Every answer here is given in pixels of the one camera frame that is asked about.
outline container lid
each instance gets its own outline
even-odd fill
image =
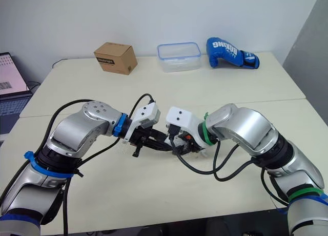
[[[157,52],[161,60],[200,57],[200,50],[195,42],[162,44],[157,46]]]

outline laptop screen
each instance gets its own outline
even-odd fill
[[[0,54],[0,95],[24,94],[24,92],[29,92],[29,89],[10,54]]]

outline black cable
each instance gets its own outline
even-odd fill
[[[288,203],[286,203],[285,201],[281,200],[280,198],[276,197],[270,190],[269,188],[267,187],[266,183],[265,183],[265,180],[264,180],[264,172],[265,172],[265,168],[262,168],[261,170],[261,181],[262,181],[262,185],[264,187],[264,189],[266,190],[266,192],[274,199],[276,200],[277,202],[279,202],[280,204],[288,207]]]
[[[153,99],[153,97],[152,97],[149,93],[145,93],[144,95],[142,95],[142,96],[137,100],[137,102],[136,102],[135,105],[133,106],[133,108],[132,108],[132,110],[131,110],[131,112],[130,112],[128,118],[131,118],[131,116],[132,116],[132,114],[133,114],[135,108],[138,106],[138,104],[140,103],[140,101],[141,101],[145,96],[148,96],[148,97],[150,98],[149,103],[152,103],[152,102],[155,101],[155,100]]]
[[[213,163],[214,163],[214,167],[213,169],[215,169],[216,167],[216,160],[219,154],[219,150],[220,150],[220,142],[218,142],[218,146],[216,147],[215,150],[215,155],[214,155],[214,159],[213,159]],[[235,145],[234,147],[232,147],[232,149],[229,151],[228,155],[225,157],[225,159],[222,161],[222,163],[217,167],[219,169],[223,168],[224,165],[227,163],[227,161],[230,159],[230,157],[232,156],[232,154],[235,152],[235,150],[239,147],[239,145]]]
[[[226,163],[227,161],[229,160],[229,158],[232,156],[232,154],[235,152],[235,150],[239,147],[239,145],[235,145],[228,153],[227,157],[223,160],[223,162],[220,164],[220,168],[222,168]],[[213,160],[213,169],[215,169],[215,166],[216,166],[216,160],[217,160],[217,157],[218,157],[218,151],[215,152],[215,155],[214,155],[214,160]],[[245,162],[244,164],[242,164],[236,171],[234,171],[232,174],[230,174],[229,176],[227,177],[224,177],[224,178],[220,178],[219,176],[217,176],[216,173],[214,173],[214,177],[217,181],[220,181],[220,182],[224,182],[224,181],[228,181],[228,180],[231,180],[233,177],[235,177],[237,174],[239,174],[240,172],[242,172],[248,165],[252,164],[252,163],[257,163],[258,161],[257,160],[249,160],[247,162]]]
[[[63,197],[63,221],[64,221],[64,236],[68,236],[68,217],[67,217],[67,195],[72,178],[67,178],[64,197]]]
[[[38,85],[41,85],[41,83],[38,82],[38,81],[27,81],[27,83],[29,83],[29,82],[33,82],[33,83],[36,83],[36,84],[38,84]]]
[[[59,113],[60,113],[63,109],[65,109],[65,108],[67,108],[68,106],[71,106],[71,105],[73,105],[73,104],[83,103],[83,102],[90,102],[90,101],[92,101],[92,100],[90,100],[90,99],[79,99],[79,100],[74,100],[74,101],[71,101],[71,102],[69,102],[69,103],[66,103],[66,104],[62,105],[59,109],[57,109],[56,112],[52,115],[52,117],[51,117],[51,119],[50,119],[50,122],[49,122],[49,124],[48,124],[47,130],[46,130],[45,136],[44,136],[44,138],[43,138],[43,140],[42,140],[40,146],[38,147],[38,149],[36,150],[36,152],[35,152],[34,154],[39,153],[39,151],[41,151],[41,149],[42,149],[42,148],[44,147],[44,145],[46,144],[47,139],[48,139],[49,134],[50,134],[50,131],[51,131],[51,128],[52,128],[52,125],[53,125],[53,123],[55,122],[56,117],[59,115]]]
[[[231,180],[232,178],[234,178],[236,175],[238,175],[240,172],[242,172],[248,165],[251,165],[253,163],[257,163],[258,161],[255,160],[255,159],[252,159],[252,160],[249,160],[247,162],[245,162],[244,164],[242,164],[236,171],[234,171],[232,174],[230,174],[229,176],[227,177],[224,177],[224,178],[220,178],[217,176],[216,173],[214,173],[214,177],[217,181],[220,181],[220,182],[224,182],[224,181],[228,181],[228,180]]]
[[[180,161],[181,161],[181,162],[182,162],[187,168],[189,168],[190,170],[192,170],[192,171],[194,171],[194,172],[196,172],[196,173],[204,174],[204,175],[214,174],[214,173],[216,173],[217,171],[219,171],[219,170],[224,166],[224,164],[223,164],[223,165],[220,165],[219,167],[214,168],[214,169],[211,170],[211,171],[203,171],[203,170],[196,169],[196,168],[194,168],[193,166],[191,166],[189,163],[187,163],[187,162],[185,161],[185,159],[183,159],[183,157],[181,156],[181,154],[178,153],[178,151],[176,151],[176,146],[175,146],[174,141],[173,141],[172,138],[170,138],[170,142],[171,142],[171,146],[172,146],[173,152],[176,154],[176,156],[179,158],[179,160],[180,160]],[[217,147],[216,147],[216,151],[215,151],[215,153],[218,153],[218,152],[219,152],[219,149],[220,149],[220,142],[218,142],[218,144],[217,144]]]
[[[32,88],[30,88],[30,91],[33,90],[35,87],[40,86],[40,85],[35,85]]]
[[[106,150],[109,150],[110,148],[114,147],[118,141],[120,140],[120,138],[117,138],[115,140],[115,142],[113,144],[111,144],[110,146],[106,147],[105,149],[102,149],[100,151],[98,151],[97,153],[94,153],[93,155],[89,156],[88,158],[84,159],[82,162],[80,162],[80,164],[78,165],[78,168],[80,166],[82,166],[84,163],[90,161],[91,159],[95,158],[96,156],[100,155],[101,153],[105,152]]]
[[[12,187],[14,182],[17,180],[18,176],[21,174],[21,172],[24,170],[24,168],[30,163],[29,160],[26,160],[23,165],[19,168],[19,170],[15,173],[13,178],[10,180],[8,185],[6,186],[5,190],[2,192],[1,197],[0,197],[0,207],[5,199],[5,196],[7,195],[9,189]]]
[[[67,60],[67,58],[63,58],[63,59],[58,60],[57,62],[54,62],[54,64],[52,65],[52,68],[54,68],[56,63],[59,63],[60,61],[63,61],[63,60]]]

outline green ring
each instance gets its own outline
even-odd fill
[[[290,195],[288,197],[288,201],[291,202],[291,200],[293,200],[297,196],[303,195],[303,194],[308,193],[308,192],[317,192],[320,195],[323,194],[323,190],[321,190],[321,189],[314,188],[314,187],[308,187],[308,188],[303,188],[303,189],[300,189],[300,190],[295,191],[294,193],[292,193],[292,195]]]
[[[203,128],[203,134],[204,134],[204,138],[205,138],[205,142],[209,145],[214,145],[210,139],[209,139],[209,136],[207,134],[207,129],[206,129],[206,125],[205,125],[205,121],[203,121],[203,124],[202,124],[202,128]]]

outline laptop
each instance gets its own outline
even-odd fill
[[[10,132],[32,95],[9,52],[0,53],[0,134]]]

